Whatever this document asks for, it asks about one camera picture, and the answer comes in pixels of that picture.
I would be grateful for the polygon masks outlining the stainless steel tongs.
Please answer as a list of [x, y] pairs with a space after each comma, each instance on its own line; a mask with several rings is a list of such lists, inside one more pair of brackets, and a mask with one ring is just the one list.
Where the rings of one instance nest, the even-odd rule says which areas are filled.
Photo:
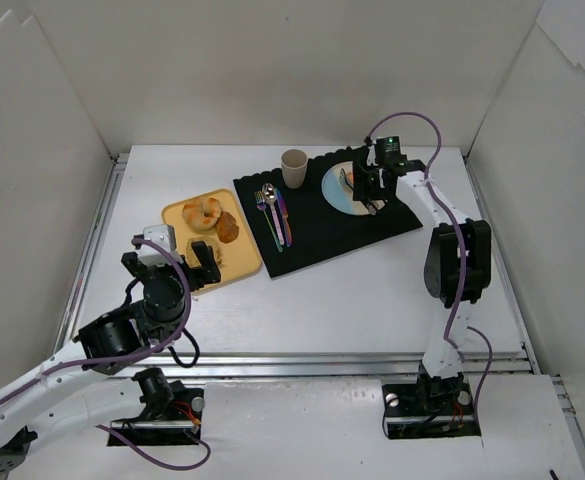
[[375, 215], [378, 212], [378, 209], [374, 202], [367, 204], [354, 199], [354, 187], [350, 188], [345, 181], [345, 175], [348, 172], [352, 172], [350, 168], [341, 168], [339, 171], [339, 183], [343, 190], [343, 198], [345, 202], [343, 210], [346, 213], [355, 216]]

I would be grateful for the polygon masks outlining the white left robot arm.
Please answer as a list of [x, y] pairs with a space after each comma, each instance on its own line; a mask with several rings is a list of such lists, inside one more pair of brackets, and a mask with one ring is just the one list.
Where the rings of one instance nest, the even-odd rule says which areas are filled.
[[107, 430], [111, 422], [120, 425], [111, 437], [132, 447], [172, 439], [197, 442], [195, 428], [180, 433], [166, 425], [197, 422], [181, 405], [193, 399], [194, 391], [178, 380], [168, 381], [159, 367], [92, 393], [86, 390], [188, 337], [192, 293], [221, 280], [213, 249], [203, 241], [194, 244], [195, 265], [170, 243], [156, 244], [143, 236], [132, 243], [134, 251], [121, 262], [133, 278], [128, 286], [142, 285], [142, 298], [125, 298], [38, 367], [0, 388], [0, 476], [56, 439], [84, 428]]

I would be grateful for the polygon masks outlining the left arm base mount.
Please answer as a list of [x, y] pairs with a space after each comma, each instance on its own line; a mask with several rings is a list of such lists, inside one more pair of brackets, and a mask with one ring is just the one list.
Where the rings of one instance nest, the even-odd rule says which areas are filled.
[[194, 446], [202, 430], [204, 391], [169, 381], [160, 368], [142, 370], [131, 377], [140, 388], [143, 409], [132, 417], [112, 421], [109, 427], [142, 447]]

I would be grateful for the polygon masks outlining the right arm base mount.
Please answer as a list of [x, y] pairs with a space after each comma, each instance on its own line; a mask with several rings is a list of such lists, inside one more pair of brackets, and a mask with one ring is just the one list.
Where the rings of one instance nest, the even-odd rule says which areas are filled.
[[382, 431], [388, 440], [480, 437], [470, 385], [420, 374], [415, 383], [382, 385]]

